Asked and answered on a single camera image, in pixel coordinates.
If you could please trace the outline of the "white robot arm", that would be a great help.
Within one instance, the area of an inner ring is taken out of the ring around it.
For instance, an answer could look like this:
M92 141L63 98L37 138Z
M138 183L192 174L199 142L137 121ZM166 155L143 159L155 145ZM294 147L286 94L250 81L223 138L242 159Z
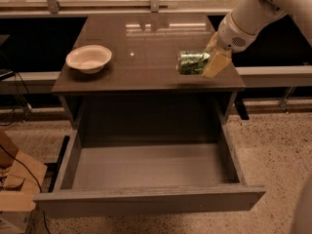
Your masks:
M312 45L312 0L241 0L221 21L206 50L211 55L202 76L214 78L232 62L232 54L245 51L259 32L289 15Z

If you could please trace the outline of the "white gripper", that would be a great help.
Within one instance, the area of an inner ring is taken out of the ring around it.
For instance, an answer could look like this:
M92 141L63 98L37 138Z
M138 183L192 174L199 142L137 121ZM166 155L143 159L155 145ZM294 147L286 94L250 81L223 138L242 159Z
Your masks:
M217 33L212 36L206 46L206 51L212 55L202 76L216 77L232 61L232 52L245 51L254 42L257 34L257 21L249 19L247 16L236 17L232 13L227 14L221 21Z

